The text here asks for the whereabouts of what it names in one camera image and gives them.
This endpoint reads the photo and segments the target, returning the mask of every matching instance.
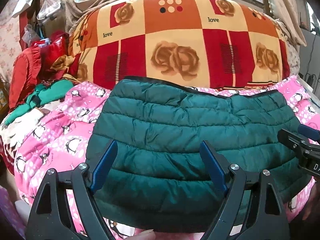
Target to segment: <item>silver bolt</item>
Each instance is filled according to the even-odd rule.
[[[238,164],[231,164],[230,167],[231,167],[231,169],[233,169],[235,171],[239,170],[239,165]]]
[[[48,175],[54,174],[54,169],[48,169],[47,174],[48,174]]]
[[[80,163],[79,164],[79,169],[84,170],[88,165],[86,163]]]
[[[270,171],[268,171],[268,170],[263,170],[262,172],[263,172],[263,174],[266,175],[266,176],[269,176],[269,175],[270,175]]]

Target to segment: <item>fingernail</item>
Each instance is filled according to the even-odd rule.
[[[153,231],[153,229],[149,229],[149,230],[146,230],[146,231],[142,231],[139,235],[148,234],[148,233],[151,233],[152,231]]]

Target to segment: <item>green cloth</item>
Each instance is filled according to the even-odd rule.
[[[35,91],[30,94],[26,102],[23,105],[18,106],[8,118],[4,121],[4,124],[8,126],[17,117],[23,116],[35,107],[44,106],[54,100],[65,97],[66,93],[73,87],[73,83],[69,80],[62,79],[54,82],[50,87],[46,87],[43,84],[36,85]]]
[[[104,217],[132,227],[206,231],[222,200],[199,155],[201,141],[208,140],[244,170],[270,170],[286,203],[311,179],[277,140],[280,129],[296,134],[299,124],[277,90],[228,98],[159,80],[124,79],[105,102],[87,147],[90,164],[110,138],[118,142],[95,200]]]

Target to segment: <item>white paper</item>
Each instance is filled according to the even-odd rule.
[[[32,1],[33,0],[19,0],[15,9],[13,10],[11,17],[15,18],[19,14],[21,14],[23,11],[28,9],[31,6]]]

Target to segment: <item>pink fabric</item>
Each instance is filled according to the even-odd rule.
[[[21,235],[24,239],[26,227],[23,224],[21,218],[19,217],[15,207],[9,199],[7,190],[0,186],[0,209],[6,216],[8,222],[13,226],[13,228]]]
[[[197,88],[197,90],[215,95],[231,96],[235,93],[253,95],[266,90],[278,89],[286,98],[297,118],[304,124],[320,127],[320,116],[308,102],[309,95],[295,76],[289,77],[264,90],[223,90]],[[105,90],[89,82],[81,83],[66,94],[65,102],[45,116],[36,130],[26,136],[15,158],[15,179],[22,197],[32,204],[33,198],[45,172],[54,167],[58,172],[70,170],[85,161],[85,152],[91,136],[94,122],[100,115],[102,106],[110,90]],[[292,201],[285,205],[289,221],[303,208],[309,198],[312,179]],[[76,208],[73,193],[67,191],[69,205],[76,229],[84,232]],[[116,239],[125,238],[141,232],[113,221],[106,220]],[[168,234],[156,233],[157,240],[198,240],[203,233]]]

